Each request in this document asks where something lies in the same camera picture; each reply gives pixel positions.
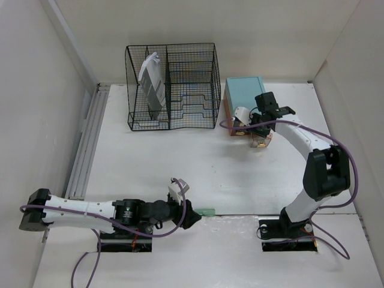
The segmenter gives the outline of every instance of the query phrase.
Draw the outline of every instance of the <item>black bracket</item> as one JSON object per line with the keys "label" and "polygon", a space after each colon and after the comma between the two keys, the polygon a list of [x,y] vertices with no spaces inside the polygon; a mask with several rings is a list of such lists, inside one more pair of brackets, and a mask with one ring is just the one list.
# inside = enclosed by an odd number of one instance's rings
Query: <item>black bracket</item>
{"label": "black bracket", "polygon": [[[279,107],[273,92],[262,93],[255,97],[255,101],[260,113],[252,114],[250,125],[276,120],[288,114],[296,114],[296,112],[288,106]],[[251,128],[249,132],[266,138],[270,134],[271,129],[275,130],[275,128],[275,124],[270,124],[258,128]]]}
{"label": "black bracket", "polygon": [[[46,201],[50,199],[49,189],[39,189],[33,193],[29,199],[29,205],[45,205]],[[42,218],[46,214],[43,212],[43,209],[39,208],[28,208],[23,214],[22,221],[20,223],[19,229],[24,231],[45,231],[47,226],[50,224],[44,223]]]}

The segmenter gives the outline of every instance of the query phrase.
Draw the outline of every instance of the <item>white table surface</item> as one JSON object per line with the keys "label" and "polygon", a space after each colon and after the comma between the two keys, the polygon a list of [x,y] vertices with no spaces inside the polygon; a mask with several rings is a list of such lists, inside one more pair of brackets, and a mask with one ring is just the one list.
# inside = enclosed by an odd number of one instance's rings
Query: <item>white table surface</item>
{"label": "white table surface", "polygon": [[[321,242],[318,253],[262,252],[256,216],[205,217],[155,239],[151,253],[102,253],[91,287],[383,287],[357,215],[316,215],[314,221],[345,245],[351,260]],[[88,229],[51,229],[34,288],[68,288],[75,263],[96,243]],[[95,259],[92,253],[79,265],[76,288],[86,286]]]}
{"label": "white table surface", "polygon": [[[304,123],[328,129],[311,84],[266,84],[281,106]],[[224,119],[223,105],[218,121]],[[85,200],[165,199],[170,177],[186,180],[194,208],[218,214],[279,214],[302,189],[305,161],[274,134],[266,149],[246,137],[214,130],[132,132],[127,125],[127,90],[112,85]],[[345,191],[328,203],[346,201]],[[91,287],[383,287],[353,205],[314,220],[348,249],[346,261],[318,242],[319,252],[263,253],[257,216],[203,218],[189,230],[155,239],[152,253],[103,253]],[[174,227],[165,223],[164,233]],[[324,236],[315,230],[317,236]],[[95,251],[87,229],[51,229],[34,288],[70,286],[78,258]],[[96,255],[79,266],[75,287],[85,287]]]}
{"label": "white table surface", "polygon": [[[303,123],[329,133],[312,84],[266,83],[280,106],[290,106]],[[247,136],[214,130],[132,132],[127,124],[125,85],[112,85],[100,130],[85,200],[166,199],[171,177],[191,187],[193,208],[218,215],[279,214],[302,190],[305,161],[277,133],[265,149],[250,148]],[[221,103],[218,123],[225,118]],[[348,191],[327,204],[339,204]],[[353,205],[321,213],[355,213]]]}

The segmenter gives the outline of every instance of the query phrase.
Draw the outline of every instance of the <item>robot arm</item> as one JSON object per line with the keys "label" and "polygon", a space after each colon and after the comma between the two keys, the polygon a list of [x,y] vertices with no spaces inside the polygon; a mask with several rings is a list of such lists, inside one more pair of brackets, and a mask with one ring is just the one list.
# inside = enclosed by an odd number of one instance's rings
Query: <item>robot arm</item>
{"label": "robot arm", "polygon": [[[179,180],[183,191],[189,189],[187,183]],[[44,231],[47,228],[59,226],[82,227],[100,230],[104,233],[120,233],[112,223],[95,218],[87,213],[113,219],[123,226],[130,227],[143,233],[152,232],[153,226],[160,229],[163,222],[172,220],[179,222],[182,215],[181,191],[176,183],[168,186],[168,200],[144,202],[139,199],[124,199],[108,202],[87,202],[63,199],[50,194],[48,189],[39,189],[29,197],[29,205],[44,205],[84,212],[74,214],[70,212],[53,211],[51,209],[27,208],[24,212],[19,229],[25,231]],[[186,200],[187,213],[182,223],[184,229],[191,227],[201,219],[192,210],[189,200]]]}
{"label": "robot arm", "polygon": [[[295,111],[289,107],[278,106],[272,92],[261,94],[255,99],[258,112],[251,114],[243,107],[235,110],[235,115],[237,113],[242,118],[236,117],[235,120],[241,122],[245,128],[276,119],[302,125]],[[339,146],[330,145],[315,134],[301,129],[300,126],[276,123],[249,128],[248,131],[266,137],[271,129],[287,139],[306,159],[307,165],[303,177],[303,190],[291,204],[282,209],[278,221],[268,222],[269,228],[264,229],[265,233],[262,230],[261,236],[262,239],[295,238],[300,236],[298,230],[308,223],[313,211],[331,197],[349,188],[349,159]]]}

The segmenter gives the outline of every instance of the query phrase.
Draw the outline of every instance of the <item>cardboard box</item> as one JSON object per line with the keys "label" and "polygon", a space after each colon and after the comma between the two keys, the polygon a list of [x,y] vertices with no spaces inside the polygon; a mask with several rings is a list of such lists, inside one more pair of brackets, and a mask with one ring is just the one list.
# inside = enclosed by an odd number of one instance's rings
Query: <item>cardboard box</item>
{"label": "cardboard box", "polygon": [[[263,79],[259,77],[235,77],[227,78],[224,91],[224,108],[226,117],[232,118],[233,111],[237,107],[253,109],[256,107],[255,97],[265,93]],[[228,121],[228,126],[232,127],[232,121]],[[248,134],[242,130],[229,130],[231,136],[241,136]]]}

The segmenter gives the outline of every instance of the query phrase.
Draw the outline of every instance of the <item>green object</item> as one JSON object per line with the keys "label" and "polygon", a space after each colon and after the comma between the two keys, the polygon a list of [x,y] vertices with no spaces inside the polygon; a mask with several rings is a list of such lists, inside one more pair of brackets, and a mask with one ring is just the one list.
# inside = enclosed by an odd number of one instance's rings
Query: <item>green object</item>
{"label": "green object", "polygon": [[196,213],[198,213],[201,216],[215,216],[216,212],[215,209],[195,209],[194,210]]}
{"label": "green object", "polygon": [[250,110],[255,108],[254,98],[265,93],[265,88],[261,77],[236,77],[227,78],[225,92],[232,116],[237,107],[245,107]]}

